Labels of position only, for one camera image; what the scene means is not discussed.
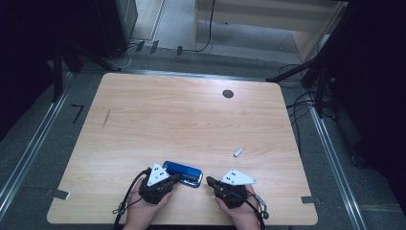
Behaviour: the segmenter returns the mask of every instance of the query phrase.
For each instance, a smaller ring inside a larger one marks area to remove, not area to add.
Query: human hand
[[[252,196],[255,194],[251,185],[245,185],[248,195],[248,202],[250,202],[255,208],[259,208],[257,200]],[[232,219],[234,225],[238,230],[256,230],[259,229],[259,222],[254,210],[247,204],[243,203],[240,207],[235,209],[229,209],[224,201],[218,197],[215,198],[220,210],[228,214]]]
[[[158,204],[150,204],[145,200],[141,199],[138,194],[140,191],[141,184],[143,183],[143,178],[141,178],[134,189],[131,191],[131,197],[129,198],[127,205],[130,205],[137,200],[138,202],[132,204],[127,209],[127,218],[124,226],[124,230],[145,230],[152,223],[153,218],[156,213],[168,204],[172,192],[167,193]]]

